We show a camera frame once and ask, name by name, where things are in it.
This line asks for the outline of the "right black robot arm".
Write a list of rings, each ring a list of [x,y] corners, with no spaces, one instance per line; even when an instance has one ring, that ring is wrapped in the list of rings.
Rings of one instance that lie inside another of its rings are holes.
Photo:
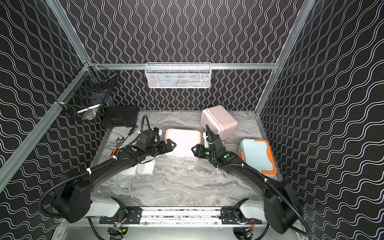
[[[207,145],[191,148],[195,157],[207,159],[218,170],[233,175],[263,199],[266,222],[277,233],[291,229],[307,238],[313,233],[300,210],[298,197],[287,181],[277,181],[252,168],[237,154],[227,151],[219,135],[206,125]]]

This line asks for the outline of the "white gauze packet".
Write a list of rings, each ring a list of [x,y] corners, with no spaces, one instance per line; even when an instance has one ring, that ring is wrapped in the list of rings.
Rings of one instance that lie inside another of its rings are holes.
[[[122,171],[121,173],[128,176],[134,176],[137,173],[138,166],[131,167]]]
[[[152,175],[154,173],[155,166],[156,166],[156,160],[152,160],[144,164],[139,164],[137,173],[141,175]]]

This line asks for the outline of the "pink first aid box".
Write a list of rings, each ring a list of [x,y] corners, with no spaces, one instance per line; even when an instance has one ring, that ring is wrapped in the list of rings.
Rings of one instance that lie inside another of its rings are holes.
[[[221,105],[204,109],[202,111],[201,126],[206,131],[206,125],[221,140],[231,138],[238,126],[237,120]]]

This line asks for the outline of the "light blue first aid box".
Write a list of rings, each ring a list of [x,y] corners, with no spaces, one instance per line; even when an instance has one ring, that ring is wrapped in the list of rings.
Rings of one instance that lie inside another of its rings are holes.
[[[245,163],[263,175],[276,176],[277,167],[268,141],[244,139],[241,141],[238,155]]]

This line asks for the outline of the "white first aid box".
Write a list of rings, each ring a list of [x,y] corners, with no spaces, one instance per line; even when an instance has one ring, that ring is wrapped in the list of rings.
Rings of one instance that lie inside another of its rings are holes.
[[[201,143],[202,134],[194,130],[167,129],[165,141],[172,140],[176,143],[175,149],[166,153],[167,158],[172,160],[185,160],[196,162],[199,160],[192,152],[192,147]]]

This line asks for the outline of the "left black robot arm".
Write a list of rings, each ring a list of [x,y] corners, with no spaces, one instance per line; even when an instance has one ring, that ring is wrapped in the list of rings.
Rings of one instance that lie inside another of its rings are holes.
[[[115,147],[110,158],[81,172],[62,176],[61,181],[47,190],[40,198],[39,211],[48,218],[64,218],[75,223],[83,218],[106,216],[114,217],[123,204],[112,200],[111,207],[97,207],[91,192],[100,184],[120,172],[139,164],[145,164],[147,157],[155,158],[172,152],[177,144],[168,139],[160,139],[160,129],[140,128],[139,135],[125,147]]]

